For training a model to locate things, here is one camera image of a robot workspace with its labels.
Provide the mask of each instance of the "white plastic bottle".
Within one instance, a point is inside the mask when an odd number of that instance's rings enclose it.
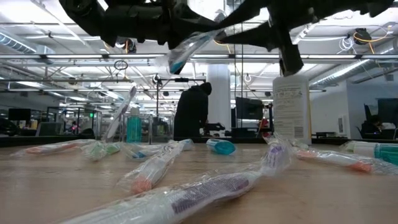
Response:
[[[311,109],[308,78],[278,77],[273,83],[274,130],[285,138],[311,144]]]

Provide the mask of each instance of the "table surface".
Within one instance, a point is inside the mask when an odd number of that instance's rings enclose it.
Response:
[[[159,186],[184,183],[229,164],[259,160],[265,144],[238,144],[234,156],[216,155],[204,144],[176,158]],[[315,146],[336,149],[331,146]],[[21,147],[0,151],[0,223],[50,223],[126,197],[118,179],[139,162],[123,153],[88,162],[79,151],[10,158]],[[209,206],[184,223],[396,223],[398,178],[367,175],[294,161],[282,175],[261,178],[247,194]]]

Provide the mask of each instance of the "white column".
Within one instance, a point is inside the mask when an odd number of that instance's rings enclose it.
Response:
[[[207,82],[211,83],[209,96],[209,123],[221,123],[231,130],[231,79],[228,65],[208,65]]]

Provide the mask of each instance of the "wall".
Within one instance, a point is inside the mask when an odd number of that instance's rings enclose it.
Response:
[[[59,98],[39,95],[29,92],[28,97],[19,93],[0,93],[0,108],[30,108],[33,110],[46,111],[48,106],[59,106]]]
[[[349,126],[351,136],[360,139],[361,135],[356,127],[361,128],[365,121],[364,104],[369,105],[372,114],[377,114],[377,99],[398,98],[398,82],[386,82],[384,77],[360,84],[348,84]]]
[[[324,93],[310,94],[312,133],[338,133],[338,118],[344,116],[346,134],[340,135],[350,138],[346,82],[325,89]]]

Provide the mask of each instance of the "black hoodie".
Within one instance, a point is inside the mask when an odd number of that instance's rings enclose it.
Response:
[[[210,83],[193,86],[182,92],[174,118],[174,137],[200,137],[199,129],[204,127],[208,114]]]

